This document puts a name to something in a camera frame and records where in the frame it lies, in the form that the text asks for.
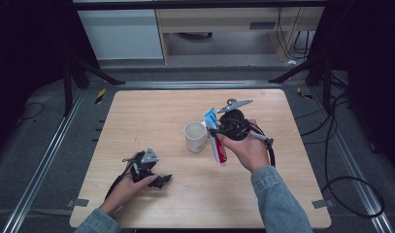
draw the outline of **red toothpaste tube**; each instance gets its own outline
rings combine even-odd
[[[204,121],[206,122],[206,127],[208,129],[218,129],[214,107],[204,114]],[[209,136],[210,142],[212,143],[215,161],[219,163],[221,167],[224,167],[225,162],[227,161],[227,154],[225,152],[224,146],[216,136],[212,136],[210,133]]]

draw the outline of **white mug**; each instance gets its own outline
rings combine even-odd
[[[206,126],[201,122],[189,122],[184,128],[185,143],[191,152],[200,152],[206,145]]]

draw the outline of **gray carpet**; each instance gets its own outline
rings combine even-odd
[[[283,68],[210,68],[210,69],[134,69],[108,70],[111,76],[123,81],[225,81],[225,80],[268,80],[276,78],[285,70]],[[291,81],[286,81],[281,88],[284,90],[294,117],[300,117],[317,111],[309,116],[296,119],[301,133],[316,128],[322,121],[322,112],[314,96],[313,100],[301,97],[296,92],[296,86],[301,86],[305,94],[314,94],[313,89],[320,90],[320,86],[307,87],[302,73]],[[49,172],[41,185],[39,192],[31,206],[36,209],[72,210],[65,204],[69,199],[78,196],[86,169],[96,147],[95,139],[100,132],[114,94],[120,88],[90,75],[91,84],[84,91],[79,107],[70,129],[68,130]],[[100,104],[95,104],[98,91],[105,87],[106,94]],[[0,154],[0,232],[2,231],[11,210],[15,207],[22,192],[27,187],[41,158],[49,146],[64,112],[64,96],[62,81],[50,84],[37,90],[24,111],[24,119],[5,145]],[[336,120],[338,131],[347,141],[354,159],[358,162],[367,181],[380,192],[386,203],[385,213],[395,230],[395,170],[388,159],[379,153],[370,151],[364,130],[356,119],[353,110],[347,108],[347,103],[337,108]],[[311,135],[303,138],[310,157],[313,170],[320,187],[324,180],[324,144],[310,144],[323,141],[328,127],[323,127]],[[347,169],[337,147],[329,145],[329,174],[330,178],[347,175]],[[363,212],[364,206],[352,182],[339,182],[333,185],[336,194],[350,207]],[[329,192],[324,192],[326,199],[332,199]],[[315,232],[377,232],[370,219],[365,219],[350,213],[336,202],[336,206],[329,209],[332,225],[324,230]],[[72,232],[69,216],[47,216],[30,213],[24,220],[19,232]]]

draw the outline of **black device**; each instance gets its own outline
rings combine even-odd
[[[234,141],[242,141],[248,135],[262,140],[266,144],[267,150],[269,151],[271,165],[276,167],[276,159],[272,147],[274,140],[272,138],[267,138],[257,125],[250,123],[248,119],[245,118],[243,112],[237,109],[238,107],[251,102],[252,99],[245,101],[228,99],[227,105],[221,110],[217,111],[218,113],[224,113],[224,115],[218,120],[220,122],[218,129],[209,129],[209,132],[214,137],[215,134],[219,133]]]
[[[115,181],[113,182],[112,186],[110,187],[109,191],[107,192],[106,198],[112,193],[115,189],[115,186],[127,175],[131,174],[133,177],[133,182],[137,183],[142,179],[155,175],[151,172],[151,168],[159,161],[158,156],[154,153],[151,148],[148,148],[147,151],[137,152],[133,155],[132,158],[125,158],[122,160],[123,162],[127,162],[127,166],[124,172],[118,176]],[[148,186],[150,187],[158,187],[162,188],[164,183],[168,182],[172,178],[172,175],[160,177],[158,176],[152,183]]]

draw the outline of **sleeve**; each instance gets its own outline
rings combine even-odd
[[[104,212],[95,209],[76,229],[75,233],[114,233],[121,230],[119,224]]]
[[[251,183],[267,233],[313,232],[306,213],[275,167],[257,169],[251,174]]]

